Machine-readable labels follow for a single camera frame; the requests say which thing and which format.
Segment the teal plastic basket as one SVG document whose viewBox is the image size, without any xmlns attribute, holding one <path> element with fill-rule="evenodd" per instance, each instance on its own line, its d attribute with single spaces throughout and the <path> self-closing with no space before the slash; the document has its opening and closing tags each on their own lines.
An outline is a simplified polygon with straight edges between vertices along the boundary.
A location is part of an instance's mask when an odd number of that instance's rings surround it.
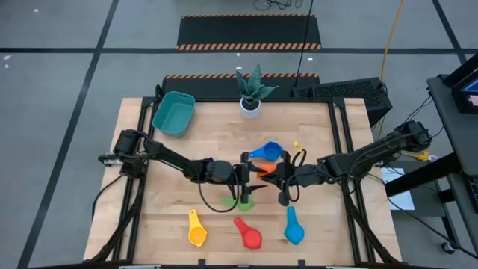
<svg viewBox="0 0 478 269">
<path fill-rule="evenodd" d="M 152 125 L 165 135 L 182 137 L 194 114 L 196 100 L 193 96 L 171 91 L 162 99 Z"/>
</svg>

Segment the red measuring cup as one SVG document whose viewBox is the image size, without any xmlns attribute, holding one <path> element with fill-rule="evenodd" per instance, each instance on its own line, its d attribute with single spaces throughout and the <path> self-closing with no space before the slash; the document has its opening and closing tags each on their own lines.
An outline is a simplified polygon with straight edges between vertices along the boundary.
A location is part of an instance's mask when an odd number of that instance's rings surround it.
<svg viewBox="0 0 478 269">
<path fill-rule="evenodd" d="M 261 248 L 262 235 L 257 229 L 247 225 L 241 217 L 236 217 L 234 219 L 234 224 L 241 234 L 242 242 L 245 248 L 251 250 L 258 250 Z"/>
</svg>

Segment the black hazard-striped floor ramp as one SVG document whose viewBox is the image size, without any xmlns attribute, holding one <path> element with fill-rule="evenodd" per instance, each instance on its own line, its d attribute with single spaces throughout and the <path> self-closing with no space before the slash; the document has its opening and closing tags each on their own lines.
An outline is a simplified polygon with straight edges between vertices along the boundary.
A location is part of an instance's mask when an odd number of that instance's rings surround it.
<svg viewBox="0 0 478 269">
<path fill-rule="evenodd" d="M 317 19 L 307 14 L 187 15 L 178 51 L 314 51 L 322 49 Z"/>
<path fill-rule="evenodd" d="M 294 97 L 295 87 L 319 84 L 317 73 L 265 73 L 261 75 L 261 83 L 277 88 L 268 99 L 286 99 Z M 240 91 L 235 74 L 208 75 L 166 75 L 162 81 L 162 90 L 167 93 L 178 91 L 204 99 L 236 99 Z"/>
</svg>

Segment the orange measuring cup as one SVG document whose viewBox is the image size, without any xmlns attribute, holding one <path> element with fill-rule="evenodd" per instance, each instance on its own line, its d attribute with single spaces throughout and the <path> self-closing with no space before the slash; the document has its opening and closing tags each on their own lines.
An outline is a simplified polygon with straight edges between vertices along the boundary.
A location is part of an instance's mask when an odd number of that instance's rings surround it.
<svg viewBox="0 0 478 269">
<path fill-rule="evenodd" d="M 262 163 L 258 166 L 261 169 L 261 172 L 257 173 L 257 178 L 260 179 L 265 175 L 272 173 L 276 169 L 275 163 Z"/>
</svg>

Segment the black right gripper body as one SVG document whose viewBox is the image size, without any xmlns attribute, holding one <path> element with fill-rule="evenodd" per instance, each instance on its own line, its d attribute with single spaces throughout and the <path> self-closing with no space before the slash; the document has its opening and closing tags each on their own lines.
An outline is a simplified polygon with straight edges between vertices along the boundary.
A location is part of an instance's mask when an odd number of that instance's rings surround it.
<svg viewBox="0 0 478 269">
<path fill-rule="evenodd" d="M 304 164 L 306 156 L 306 150 L 298 152 L 293 158 L 287 151 L 282 151 L 281 159 L 285 163 L 285 171 L 278 173 L 278 177 L 282 180 L 282 185 L 279 186 L 278 201 L 283 206 L 288 206 L 290 201 L 296 202 L 299 199 L 299 195 L 295 200 L 291 198 L 289 187 L 302 186 L 305 188 L 326 181 L 326 173 L 321 170 L 319 164 Z"/>
</svg>

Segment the green snake plant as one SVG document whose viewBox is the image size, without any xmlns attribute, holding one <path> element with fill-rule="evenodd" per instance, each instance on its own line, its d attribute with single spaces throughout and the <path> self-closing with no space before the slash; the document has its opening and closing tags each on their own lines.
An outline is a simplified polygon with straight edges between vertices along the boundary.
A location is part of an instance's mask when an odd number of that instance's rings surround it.
<svg viewBox="0 0 478 269">
<path fill-rule="evenodd" d="M 261 66 L 257 64 L 251 76 L 246 79 L 244 74 L 236 71 L 236 80 L 241 97 L 241 105 L 248 111 L 256 109 L 260 101 L 268 97 L 277 86 L 267 86 L 261 83 Z"/>
</svg>

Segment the light blue measuring cup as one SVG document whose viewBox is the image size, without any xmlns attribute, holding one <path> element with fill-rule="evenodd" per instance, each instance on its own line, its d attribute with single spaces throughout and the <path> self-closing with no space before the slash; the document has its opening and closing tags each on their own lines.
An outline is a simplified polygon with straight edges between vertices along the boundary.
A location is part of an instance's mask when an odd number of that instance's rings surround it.
<svg viewBox="0 0 478 269">
<path fill-rule="evenodd" d="M 305 237 L 305 230 L 299 224 L 296 210 L 293 206 L 288 206 L 287 223 L 284 231 L 284 236 L 294 245 L 298 245 Z"/>
</svg>

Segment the green measuring cup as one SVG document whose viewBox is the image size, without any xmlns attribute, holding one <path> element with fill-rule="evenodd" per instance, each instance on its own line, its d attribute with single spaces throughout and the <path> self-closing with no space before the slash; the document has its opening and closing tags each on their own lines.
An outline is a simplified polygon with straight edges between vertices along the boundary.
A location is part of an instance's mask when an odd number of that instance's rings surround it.
<svg viewBox="0 0 478 269">
<path fill-rule="evenodd" d="M 247 203 L 242 203 L 240 200 L 233 199 L 232 197 L 222 197 L 221 204 L 225 206 L 233 206 L 240 211 L 247 212 L 254 208 L 255 203 L 252 198 L 249 198 Z"/>
</svg>

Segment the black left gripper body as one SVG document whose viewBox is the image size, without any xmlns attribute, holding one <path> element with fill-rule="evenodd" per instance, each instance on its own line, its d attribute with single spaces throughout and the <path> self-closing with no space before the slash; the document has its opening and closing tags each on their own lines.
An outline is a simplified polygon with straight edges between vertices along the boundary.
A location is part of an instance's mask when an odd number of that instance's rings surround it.
<svg viewBox="0 0 478 269">
<path fill-rule="evenodd" d="M 249 183 L 249 153 L 240 155 L 240 163 L 232 165 L 227 161 L 212 161 L 207 165 L 206 182 L 226 185 L 233 199 L 239 203 L 249 202 L 247 184 Z"/>
</svg>

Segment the black perforated computer case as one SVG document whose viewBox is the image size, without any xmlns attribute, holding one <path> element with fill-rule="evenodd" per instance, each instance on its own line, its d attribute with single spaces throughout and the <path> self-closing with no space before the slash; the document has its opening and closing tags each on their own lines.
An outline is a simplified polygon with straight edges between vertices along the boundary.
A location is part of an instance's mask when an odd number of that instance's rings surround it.
<svg viewBox="0 0 478 269">
<path fill-rule="evenodd" d="M 393 108 L 385 92 L 385 85 L 378 77 L 294 87 L 292 93 L 296 98 L 315 101 L 333 98 L 363 99 L 371 127 Z"/>
</svg>

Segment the royal blue measuring cup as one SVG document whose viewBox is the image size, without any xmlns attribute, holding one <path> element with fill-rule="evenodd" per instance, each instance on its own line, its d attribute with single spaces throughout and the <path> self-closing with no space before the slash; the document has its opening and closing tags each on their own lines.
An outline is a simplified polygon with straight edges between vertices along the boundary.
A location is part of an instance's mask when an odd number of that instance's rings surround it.
<svg viewBox="0 0 478 269">
<path fill-rule="evenodd" d="M 283 147 L 277 142 L 269 141 L 262 147 L 249 153 L 250 158 L 263 158 L 267 161 L 277 161 L 281 156 Z"/>
</svg>

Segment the black side desk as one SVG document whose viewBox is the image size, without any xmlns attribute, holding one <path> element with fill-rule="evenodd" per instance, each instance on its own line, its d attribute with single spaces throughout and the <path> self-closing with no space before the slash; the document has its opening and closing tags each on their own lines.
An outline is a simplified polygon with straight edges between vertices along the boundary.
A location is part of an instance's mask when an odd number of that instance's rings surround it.
<svg viewBox="0 0 478 269">
<path fill-rule="evenodd" d="M 440 191 L 443 203 L 455 202 L 478 259 L 478 212 L 471 202 L 470 180 L 478 179 L 478 114 L 460 113 L 453 94 L 455 85 L 446 75 L 429 78 L 427 84 L 453 152 L 385 185 L 388 196 L 447 178 L 450 187 Z"/>
</svg>

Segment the white plant pot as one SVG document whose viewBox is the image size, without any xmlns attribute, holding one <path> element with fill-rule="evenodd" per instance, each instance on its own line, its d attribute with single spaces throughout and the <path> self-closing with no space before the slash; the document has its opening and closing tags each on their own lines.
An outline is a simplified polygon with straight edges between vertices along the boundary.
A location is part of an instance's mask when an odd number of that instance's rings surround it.
<svg viewBox="0 0 478 269">
<path fill-rule="evenodd" d="M 240 112 L 246 119 L 256 118 L 261 110 L 261 101 L 253 100 L 247 102 L 245 98 L 240 100 Z"/>
</svg>

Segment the white paper sheet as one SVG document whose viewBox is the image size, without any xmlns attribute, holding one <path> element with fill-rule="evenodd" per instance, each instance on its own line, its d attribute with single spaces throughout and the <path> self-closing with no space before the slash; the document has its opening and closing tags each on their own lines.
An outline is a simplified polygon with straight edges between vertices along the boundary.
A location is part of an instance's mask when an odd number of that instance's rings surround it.
<svg viewBox="0 0 478 269">
<path fill-rule="evenodd" d="M 394 181 L 405 174 L 403 168 L 382 167 L 382 179 L 385 183 Z M 415 205 L 412 200 L 410 191 L 406 191 L 401 194 L 390 197 L 389 207 L 392 211 L 399 211 L 403 209 L 405 211 L 414 211 Z"/>
</svg>

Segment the yellow measuring cup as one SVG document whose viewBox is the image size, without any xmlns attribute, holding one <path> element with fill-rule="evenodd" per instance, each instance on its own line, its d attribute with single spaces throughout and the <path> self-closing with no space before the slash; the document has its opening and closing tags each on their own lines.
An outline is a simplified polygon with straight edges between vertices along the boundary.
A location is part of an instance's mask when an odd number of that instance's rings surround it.
<svg viewBox="0 0 478 269">
<path fill-rule="evenodd" d="M 207 231 L 202 226 L 197 211 L 192 209 L 188 212 L 189 231 L 188 240 L 191 244 L 201 247 L 207 238 Z"/>
</svg>

